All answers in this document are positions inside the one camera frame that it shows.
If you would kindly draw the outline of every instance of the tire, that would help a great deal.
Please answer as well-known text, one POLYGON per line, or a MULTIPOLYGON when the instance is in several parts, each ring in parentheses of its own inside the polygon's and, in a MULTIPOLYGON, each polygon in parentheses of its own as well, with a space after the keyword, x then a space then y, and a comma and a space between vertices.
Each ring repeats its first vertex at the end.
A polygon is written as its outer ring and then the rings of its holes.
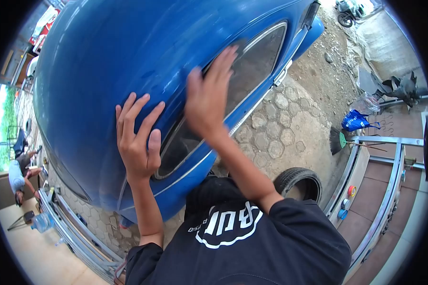
POLYGON ((338 15, 338 22, 341 24, 341 26, 350 28, 354 24, 354 20, 349 14, 341 13, 338 15))
POLYGON ((297 189, 300 196, 295 198, 296 200, 312 199, 317 203, 322 192, 322 182, 319 176, 314 171, 303 167, 292 167, 279 174, 274 180, 274 187, 284 198, 288 197, 288 194, 292 195, 291 191, 297 189))

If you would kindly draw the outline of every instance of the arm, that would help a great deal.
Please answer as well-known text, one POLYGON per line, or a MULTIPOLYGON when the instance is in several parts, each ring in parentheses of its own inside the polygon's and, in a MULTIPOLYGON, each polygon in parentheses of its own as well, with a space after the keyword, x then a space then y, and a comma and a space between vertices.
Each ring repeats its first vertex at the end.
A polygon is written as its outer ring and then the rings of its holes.
POLYGON ((143 120, 138 133, 134 133, 135 119, 149 99, 149 94, 145 94, 136 100, 136 94, 132 92, 123 108, 116 106, 117 146, 126 167, 127 181, 132 191, 138 229, 141 234, 140 245, 153 242, 162 247, 163 220, 151 191, 149 179, 160 167, 161 143, 160 130, 154 129, 151 132, 151 128, 165 104, 160 102, 143 120), (148 137, 149 151, 146 149, 148 137))
POLYGON ((220 155, 243 195, 268 214, 282 196, 276 192, 272 181, 241 152, 223 126, 228 82, 232 75, 230 67, 236 58, 236 49, 227 47, 214 60, 205 79, 199 68, 190 72, 185 115, 192 130, 220 155))
POLYGON ((36 198, 40 199, 40 194, 37 191, 35 191, 35 188, 33 188, 33 185, 28 179, 28 177, 29 177, 28 175, 24 177, 25 184, 27 185, 27 187, 30 188, 30 191, 32 191, 33 195, 35 195, 36 198))

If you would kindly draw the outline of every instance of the tape roll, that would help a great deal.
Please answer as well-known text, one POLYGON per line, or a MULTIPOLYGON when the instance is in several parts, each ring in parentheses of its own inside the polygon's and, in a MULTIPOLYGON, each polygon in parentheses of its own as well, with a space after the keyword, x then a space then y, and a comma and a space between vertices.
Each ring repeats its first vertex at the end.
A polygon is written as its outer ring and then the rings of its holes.
POLYGON ((349 205, 350 205, 350 200, 349 199, 344 199, 341 202, 341 208, 344 209, 344 210, 347 210, 348 207, 349 207, 349 205))
POLYGON ((341 220, 344 220, 347 217, 347 212, 348 210, 340 209, 338 212, 338 218, 340 218, 341 220))
POLYGON ((349 186, 347 193, 349 196, 354 197, 356 194, 356 186, 354 186, 354 185, 349 186))

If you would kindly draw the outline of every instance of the shorts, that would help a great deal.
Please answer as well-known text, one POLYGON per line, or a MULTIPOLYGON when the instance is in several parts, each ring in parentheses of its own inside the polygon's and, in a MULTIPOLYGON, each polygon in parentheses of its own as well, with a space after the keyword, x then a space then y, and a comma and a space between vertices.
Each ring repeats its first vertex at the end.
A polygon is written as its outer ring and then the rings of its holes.
POLYGON ((30 164, 30 156, 28 153, 21 154, 18 158, 16 158, 17 162, 20 166, 20 172, 22 172, 22 176, 25 177, 27 175, 28 168, 26 168, 30 164))

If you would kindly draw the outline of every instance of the broom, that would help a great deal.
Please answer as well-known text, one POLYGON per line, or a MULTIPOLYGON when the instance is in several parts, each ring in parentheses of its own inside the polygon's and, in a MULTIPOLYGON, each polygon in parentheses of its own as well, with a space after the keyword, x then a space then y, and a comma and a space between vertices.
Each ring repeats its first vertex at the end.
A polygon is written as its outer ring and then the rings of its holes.
POLYGON ((379 151, 386 151, 377 147, 373 147, 370 145, 362 145, 362 144, 357 144, 351 141, 347 141, 344 137, 344 134, 341 133, 340 130, 338 130, 337 128, 331 126, 331 130, 330 130, 330 150, 331 150, 331 154, 335 155, 338 152, 340 152, 346 144, 351 144, 351 145, 359 145, 359 146, 364 146, 364 147, 369 147, 375 150, 379 150, 379 151))

